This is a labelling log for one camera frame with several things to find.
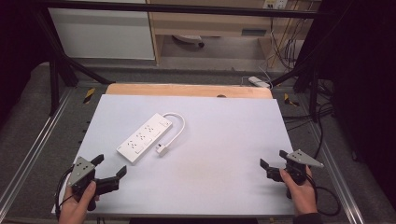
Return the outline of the chair base with wheel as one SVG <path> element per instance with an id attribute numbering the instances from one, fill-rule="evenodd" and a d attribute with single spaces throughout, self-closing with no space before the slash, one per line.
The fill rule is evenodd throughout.
<path id="1" fill-rule="evenodd" d="M 189 44 L 196 44 L 199 48 L 203 48 L 205 43 L 198 35 L 174 35 L 174 38 Z"/>

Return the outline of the person's right hand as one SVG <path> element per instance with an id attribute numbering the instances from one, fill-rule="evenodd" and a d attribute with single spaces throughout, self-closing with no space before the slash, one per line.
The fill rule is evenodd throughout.
<path id="1" fill-rule="evenodd" d="M 311 183 L 305 181 L 302 185 L 298 185 L 284 169 L 280 169 L 279 172 L 283 182 L 290 191 L 294 206 L 294 215 L 298 217 L 316 213 L 318 211 L 316 196 Z"/>

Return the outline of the aluminium rail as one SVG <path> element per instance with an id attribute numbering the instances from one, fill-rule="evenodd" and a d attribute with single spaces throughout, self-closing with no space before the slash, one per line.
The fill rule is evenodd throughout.
<path id="1" fill-rule="evenodd" d="M 0 222 L 5 218 L 7 212 L 11 205 L 14 203 L 24 181 L 30 174 L 32 167 L 41 153 L 43 147 L 46 145 L 52 130 L 56 126 L 60 116 L 64 112 L 64 109 L 69 101 L 70 95 L 75 90 L 73 88 L 67 88 L 60 99 L 60 105 L 55 110 L 54 114 L 49 116 L 40 130 L 38 136 L 36 137 L 33 144 L 30 146 L 29 151 L 25 155 L 21 165 L 19 166 L 17 172 L 7 185 L 6 190 L 0 197 Z"/>
<path id="2" fill-rule="evenodd" d="M 328 170 L 330 179 L 334 185 L 335 191 L 339 197 L 340 203 L 344 208 L 346 217 L 350 224 L 364 224 L 364 218 L 361 214 L 359 207 L 357 206 L 352 193 L 341 173 L 326 140 L 323 135 L 320 134 L 319 125 L 316 123 L 310 124 L 310 129 L 315 136 L 316 140 L 321 143 L 319 155 Z"/>

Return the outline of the white cabinet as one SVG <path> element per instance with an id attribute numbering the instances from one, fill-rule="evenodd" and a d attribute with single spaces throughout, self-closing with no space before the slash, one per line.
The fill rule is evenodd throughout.
<path id="1" fill-rule="evenodd" d="M 147 12 L 50 8 L 49 13 L 69 57 L 155 58 Z"/>

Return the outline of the person's left hand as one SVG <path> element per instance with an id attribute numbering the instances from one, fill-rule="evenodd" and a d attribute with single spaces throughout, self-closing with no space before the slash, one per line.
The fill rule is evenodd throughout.
<path id="1" fill-rule="evenodd" d="M 73 190 L 70 187 L 65 189 L 64 203 L 61 208 L 61 214 L 58 220 L 59 224 L 83 224 L 88 211 L 89 203 L 92 199 L 96 201 L 99 197 L 95 195 L 96 183 L 92 181 L 77 200 L 73 196 Z"/>

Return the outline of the black curtain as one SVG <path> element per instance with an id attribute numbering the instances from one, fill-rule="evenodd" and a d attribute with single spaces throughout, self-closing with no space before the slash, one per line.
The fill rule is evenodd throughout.
<path id="1" fill-rule="evenodd" d="M 354 0 L 323 72 L 358 158 L 396 207 L 396 0 Z"/>
<path id="2" fill-rule="evenodd" d="M 0 0 L 0 127 L 21 98 L 32 70 L 48 60 L 29 21 L 25 0 Z"/>

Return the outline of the black metal frame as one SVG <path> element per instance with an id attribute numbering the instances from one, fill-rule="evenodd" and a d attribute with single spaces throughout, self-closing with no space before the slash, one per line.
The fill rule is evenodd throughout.
<path id="1" fill-rule="evenodd" d="M 334 14 L 329 12 L 315 11 L 297 11 L 286 9 L 254 9 L 247 7 L 209 7 L 209 6 L 187 6 L 187 5 L 164 5 L 164 4 L 139 4 L 139 3 L 118 3 L 118 2 L 99 2 L 99 1 L 70 1 L 70 0 L 31 0 L 28 2 L 31 10 L 31 16 L 35 21 L 36 27 L 40 34 L 45 37 L 44 44 L 46 52 L 49 55 L 50 66 L 50 85 L 51 85 L 51 114 L 59 107 L 56 100 L 59 99 L 55 92 L 59 90 L 57 80 L 56 64 L 59 64 L 64 71 L 59 75 L 67 86 L 76 86 L 78 78 L 73 68 L 93 80 L 104 84 L 113 84 L 99 76 L 87 67 L 70 58 L 61 45 L 57 31 L 50 27 L 51 19 L 45 19 L 43 11 L 48 8 L 62 9 L 82 9 L 82 10 L 99 10 L 99 11 L 132 11 L 132 12 L 154 12 L 154 13 L 172 13 L 172 14 L 203 14 L 203 15 L 220 15 L 220 16 L 245 16 L 261 18 L 290 18 L 290 19 L 317 19 L 331 18 Z"/>

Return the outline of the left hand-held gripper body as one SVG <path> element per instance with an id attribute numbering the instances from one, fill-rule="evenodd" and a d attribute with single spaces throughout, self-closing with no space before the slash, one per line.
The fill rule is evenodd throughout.
<path id="1" fill-rule="evenodd" d="M 99 179 L 95 177 L 96 166 L 91 164 L 82 157 L 78 157 L 74 164 L 67 186 L 73 190 L 73 194 L 81 197 L 88 185 L 94 181 L 96 183 L 95 195 L 100 196 L 119 189 L 119 183 L 112 184 L 109 178 Z M 93 211 L 96 208 L 96 200 L 92 199 L 89 203 L 88 210 Z"/>

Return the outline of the small white power strip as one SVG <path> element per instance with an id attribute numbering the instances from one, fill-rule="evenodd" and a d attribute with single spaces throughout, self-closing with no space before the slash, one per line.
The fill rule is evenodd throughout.
<path id="1" fill-rule="evenodd" d="M 270 88 L 270 85 L 266 83 L 265 81 L 257 78 L 257 77 L 249 77 L 247 79 L 251 84 L 253 84 L 256 87 L 261 87 L 261 88 Z"/>

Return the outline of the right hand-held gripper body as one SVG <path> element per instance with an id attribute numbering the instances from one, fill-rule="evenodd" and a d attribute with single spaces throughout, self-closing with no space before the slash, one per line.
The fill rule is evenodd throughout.
<path id="1" fill-rule="evenodd" d="M 285 161 L 286 167 L 284 168 L 284 170 L 290 174 L 291 178 L 298 185 L 302 185 L 305 180 L 308 180 L 311 184 L 313 184 L 312 177 L 306 172 L 306 166 L 314 166 L 319 168 L 324 167 L 324 164 L 322 162 L 317 161 L 300 149 L 288 153 L 288 159 Z M 265 172 L 267 178 L 272 179 L 275 182 L 283 182 L 280 176 L 279 168 L 270 166 L 269 170 Z"/>

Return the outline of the white wall outlet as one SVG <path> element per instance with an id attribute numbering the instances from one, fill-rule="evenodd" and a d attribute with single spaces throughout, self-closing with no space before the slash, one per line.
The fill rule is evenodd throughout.
<path id="1" fill-rule="evenodd" d="M 269 9 L 284 9 L 288 0 L 264 0 L 263 7 Z"/>

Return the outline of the wooden board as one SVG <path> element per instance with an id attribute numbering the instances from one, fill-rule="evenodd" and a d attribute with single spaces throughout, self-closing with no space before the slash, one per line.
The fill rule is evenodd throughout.
<path id="1" fill-rule="evenodd" d="M 108 86 L 106 94 L 254 99 L 273 98 L 271 91 L 267 88 L 187 84 L 113 83 Z"/>

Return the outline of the wooden desk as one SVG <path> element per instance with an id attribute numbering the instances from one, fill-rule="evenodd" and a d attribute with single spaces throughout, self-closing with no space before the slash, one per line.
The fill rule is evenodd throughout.
<path id="1" fill-rule="evenodd" d="M 247 7 L 264 8 L 264 0 L 146 0 L 148 4 L 187 5 L 209 7 Z M 284 9 L 297 11 L 317 11 L 321 0 L 288 0 Z M 157 63 L 162 61 L 163 40 L 167 35 L 198 35 L 198 36 L 228 36 L 253 37 L 262 48 L 264 57 L 271 65 L 278 62 L 276 53 L 291 39 L 294 28 L 303 31 L 297 35 L 302 40 L 306 37 L 312 21 L 301 24 L 289 18 L 260 18 L 245 16 L 220 16 L 203 14 L 148 14 L 153 37 L 153 48 Z"/>

